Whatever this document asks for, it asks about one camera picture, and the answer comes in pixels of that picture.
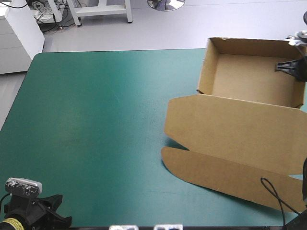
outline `white cabinet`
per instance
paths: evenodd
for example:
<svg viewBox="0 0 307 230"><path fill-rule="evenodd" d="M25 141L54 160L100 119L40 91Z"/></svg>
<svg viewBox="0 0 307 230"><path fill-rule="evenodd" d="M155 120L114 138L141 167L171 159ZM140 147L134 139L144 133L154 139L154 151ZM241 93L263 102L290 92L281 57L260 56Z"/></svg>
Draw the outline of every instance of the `white cabinet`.
<svg viewBox="0 0 307 230"><path fill-rule="evenodd" d="M5 2L23 6L25 0ZM0 3L0 74L27 71L42 52L45 38L29 7L15 9Z"/></svg>

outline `white table frame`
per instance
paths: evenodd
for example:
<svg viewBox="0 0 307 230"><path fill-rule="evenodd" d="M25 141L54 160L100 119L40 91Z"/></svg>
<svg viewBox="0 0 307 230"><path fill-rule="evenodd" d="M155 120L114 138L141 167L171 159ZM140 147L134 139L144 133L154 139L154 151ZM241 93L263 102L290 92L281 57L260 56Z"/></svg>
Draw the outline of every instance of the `white table frame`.
<svg viewBox="0 0 307 230"><path fill-rule="evenodd" d="M91 7L77 7L75 0L67 0L67 3L76 25L80 26L82 24L79 17L110 14L127 14L127 21L131 23L133 19L130 0L124 1L123 5L106 5L107 0L99 0L98 6Z"/></svg>

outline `cardboard box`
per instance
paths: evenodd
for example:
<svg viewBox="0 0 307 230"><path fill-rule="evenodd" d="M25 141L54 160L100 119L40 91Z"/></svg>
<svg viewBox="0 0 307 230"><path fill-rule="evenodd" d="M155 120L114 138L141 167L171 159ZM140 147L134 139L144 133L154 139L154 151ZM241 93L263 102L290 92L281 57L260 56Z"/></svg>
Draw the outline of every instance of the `cardboard box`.
<svg viewBox="0 0 307 230"><path fill-rule="evenodd" d="M169 171L279 209L260 182L265 177L281 199L305 210L302 181L289 176L302 174L307 157L307 114L299 110L305 83L275 71L277 62L301 56L287 41L209 39L199 94L168 105L165 133L189 149L162 149Z"/></svg>

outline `gray floor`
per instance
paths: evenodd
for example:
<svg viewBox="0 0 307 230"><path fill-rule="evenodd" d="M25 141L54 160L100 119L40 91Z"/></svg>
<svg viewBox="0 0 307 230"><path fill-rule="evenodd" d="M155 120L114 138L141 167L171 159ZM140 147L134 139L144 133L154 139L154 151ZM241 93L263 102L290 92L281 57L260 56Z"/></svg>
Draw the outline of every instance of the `gray floor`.
<svg viewBox="0 0 307 230"><path fill-rule="evenodd" d="M172 12L152 10L146 0L131 4L133 23L125 15L86 17L81 27L46 35L44 52L204 48L208 37L284 39L307 27L307 0L186 0ZM0 128L24 75L0 75Z"/></svg>

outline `green tabletop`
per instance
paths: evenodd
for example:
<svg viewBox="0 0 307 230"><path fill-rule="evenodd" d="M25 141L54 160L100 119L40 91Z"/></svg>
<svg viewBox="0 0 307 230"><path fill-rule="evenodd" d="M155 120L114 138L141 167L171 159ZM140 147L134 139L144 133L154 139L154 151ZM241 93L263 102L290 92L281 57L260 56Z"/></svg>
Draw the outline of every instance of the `green tabletop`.
<svg viewBox="0 0 307 230"><path fill-rule="evenodd" d="M196 93L203 56L37 55L0 132L0 184L42 182L41 197L64 195L59 213L74 226L281 225L279 211L186 183L161 161L163 146L178 145L163 131L167 103Z"/></svg>

